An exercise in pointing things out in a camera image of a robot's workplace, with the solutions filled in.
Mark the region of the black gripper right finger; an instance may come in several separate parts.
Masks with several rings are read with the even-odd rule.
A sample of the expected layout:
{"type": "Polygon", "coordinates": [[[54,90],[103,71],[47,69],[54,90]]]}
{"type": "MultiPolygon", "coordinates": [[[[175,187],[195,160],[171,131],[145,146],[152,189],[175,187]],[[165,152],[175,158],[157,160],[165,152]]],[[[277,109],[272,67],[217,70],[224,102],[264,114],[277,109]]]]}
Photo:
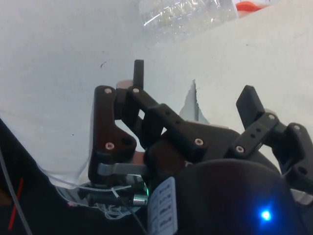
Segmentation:
{"type": "Polygon", "coordinates": [[[236,102],[244,126],[227,130],[224,158],[239,170],[256,174],[282,173],[284,177],[313,175],[313,142],[301,124],[284,124],[266,111],[255,88],[246,85],[236,102]]]}

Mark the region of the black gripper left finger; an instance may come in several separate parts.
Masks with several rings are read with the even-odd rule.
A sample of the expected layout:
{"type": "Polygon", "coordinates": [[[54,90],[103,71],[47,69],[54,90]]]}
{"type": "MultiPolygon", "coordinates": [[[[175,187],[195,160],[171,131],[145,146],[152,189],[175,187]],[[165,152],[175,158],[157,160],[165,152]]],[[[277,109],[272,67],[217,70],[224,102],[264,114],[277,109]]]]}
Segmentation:
{"type": "Polygon", "coordinates": [[[121,120],[148,149],[167,137],[187,160],[200,160],[207,144],[191,126],[166,104],[157,103],[143,89],[144,61],[135,60],[133,84],[114,89],[94,90],[91,159],[100,162],[126,162],[135,151],[134,138],[116,126],[121,120]]]}

